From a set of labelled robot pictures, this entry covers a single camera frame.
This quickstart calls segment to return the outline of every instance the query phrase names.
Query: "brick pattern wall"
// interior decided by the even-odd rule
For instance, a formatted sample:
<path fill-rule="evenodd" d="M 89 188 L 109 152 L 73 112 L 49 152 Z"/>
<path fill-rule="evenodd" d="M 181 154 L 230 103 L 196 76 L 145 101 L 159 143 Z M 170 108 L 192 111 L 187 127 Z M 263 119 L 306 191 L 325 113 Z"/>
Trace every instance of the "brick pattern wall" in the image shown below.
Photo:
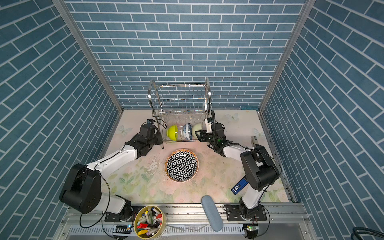
<path fill-rule="evenodd" d="M 0 239 L 51 239 L 117 111 L 51 0 L 0 1 Z"/>
<path fill-rule="evenodd" d="M 257 108 L 305 0 L 66 0 L 124 108 L 148 83 L 210 78 L 215 108 Z"/>
<path fill-rule="evenodd" d="M 384 231 L 383 13 L 383 1 L 317 0 L 265 109 L 319 239 Z"/>

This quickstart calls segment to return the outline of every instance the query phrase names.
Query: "robotic arm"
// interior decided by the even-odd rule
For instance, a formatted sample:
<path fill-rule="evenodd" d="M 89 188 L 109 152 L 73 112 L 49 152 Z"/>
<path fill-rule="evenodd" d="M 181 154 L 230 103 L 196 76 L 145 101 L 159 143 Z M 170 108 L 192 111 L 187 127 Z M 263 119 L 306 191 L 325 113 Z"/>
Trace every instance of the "robotic arm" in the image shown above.
<path fill-rule="evenodd" d="M 224 134 L 224 125 L 216 122 L 213 110 L 211 111 L 211 118 L 207 118 L 205 124 L 207 126 L 206 131 L 195 132 L 199 141 L 207 142 L 207 146 L 216 153 L 224 157 L 232 157 L 243 164 L 245 176 L 231 191 L 236 195 L 249 183 L 250 187 L 240 199 L 239 210 L 243 219 L 252 219 L 255 212 L 261 209 L 259 204 L 263 193 L 266 192 L 268 186 L 279 178 L 279 170 L 265 147 L 257 142 L 254 144 L 253 149 L 249 149 L 227 140 Z"/>
<path fill-rule="evenodd" d="M 147 119 L 140 127 L 140 132 L 126 142 L 122 149 L 87 165 L 74 165 L 61 190 L 60 201 L 83 214 L 99 210 L 117 214 L 121 221 L 128 220 L 132 212 L 131 202 L 117 195 L 103 194 L 101 178 L 106 178 L 123 165 L 147 155 L 154 145 L 163 143 L 161 133 L 153 122 L 153 119 Z"/>

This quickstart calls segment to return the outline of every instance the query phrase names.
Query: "blue and white bowl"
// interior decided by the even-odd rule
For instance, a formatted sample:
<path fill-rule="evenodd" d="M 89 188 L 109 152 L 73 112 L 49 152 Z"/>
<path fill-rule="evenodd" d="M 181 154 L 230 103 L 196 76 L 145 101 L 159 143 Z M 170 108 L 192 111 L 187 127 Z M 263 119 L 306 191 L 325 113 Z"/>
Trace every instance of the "blue and white bowl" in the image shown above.
<path fill-rule="evenodd" d="M 187 123 L 183 126 L 183 130 L 181 131 L 181 136 L 185 139 L 185 140 L 189 140 L 191 141 L 192 140 L 192 126 L 190 123 Z"/>

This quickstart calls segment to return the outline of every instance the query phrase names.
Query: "floral tabletop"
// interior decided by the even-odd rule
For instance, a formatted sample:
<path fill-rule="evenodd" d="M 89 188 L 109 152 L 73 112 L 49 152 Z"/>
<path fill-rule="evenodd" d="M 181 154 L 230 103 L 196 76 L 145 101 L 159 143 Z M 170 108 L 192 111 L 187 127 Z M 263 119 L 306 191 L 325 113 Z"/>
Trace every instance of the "floral tabletop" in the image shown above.
<path fill-rule="evenodd" d="M 216 110 L 215 113 L 217 121 L 224 124 L 229 140 L 251 146 L 250 136 L 254 135 L 258 137 L 259 144 L 270 152 L 256 111 Z M 125 110 L 106 154 L 121 148 L 150 117 L 150 110 Z M 248 186 L 237 195 L 230 189 L 245 175 L 242 163 L 222 157 L 206 145 L 203 142 L 169 142 L 164 144 L 164 149 L 154 146 L 146 156 L 126 164 L 107 178 L 112 194 L 129 199 L 134 204 L 200 203 L 204 195 L 210 195 L 217 203 L 238 202 Z M 174 182 L 165 173 L 165 162 L 173 151 L 183 148 L 196 154 L 199 169 L 192 180 Z M 105 184 L 102 184 L 102 189 L 108 192 Z M 262 198 L 262 202 L 287 201 L 280 179 L 268 188 Z"/>

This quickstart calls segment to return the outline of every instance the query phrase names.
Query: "black mounting plate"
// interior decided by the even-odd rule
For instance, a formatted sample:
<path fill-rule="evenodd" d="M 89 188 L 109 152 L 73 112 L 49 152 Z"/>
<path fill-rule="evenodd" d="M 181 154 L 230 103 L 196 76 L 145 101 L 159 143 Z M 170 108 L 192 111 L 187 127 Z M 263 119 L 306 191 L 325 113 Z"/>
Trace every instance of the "black mounting plate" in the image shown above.
<path fill-rule="evenodd" d="M 253 219 L 244 219 L 241 216 L 239 205 L 225 204 L 223 208 L 227 212 L 227 220 L 230 222 L 253 221 Z M 255 215 L 256 215 L 257 221 L 266 221 L 266 214 L 262 207 L 256 210 Z"/>
<path fill-rule="evenodd" d="M 144 208 L 144 207 L 145 207 L 145 205 L 142 205 L 142 206 L 132 206 L 131 205 L 132 217 L 130 219 L 128 219 L 127 222 L 133 222 L 135 220 L 135 217 L 138 214 L 138 212 L 142 208 Z M 118 218 L 115 218 L 115 216 L 117 216 L 117 214 L 113 214 L 113 213 L 107 212 L 107 214 L 105 215 L 105 222 L 118 222 L 118 223 L 122 223 Z"/>

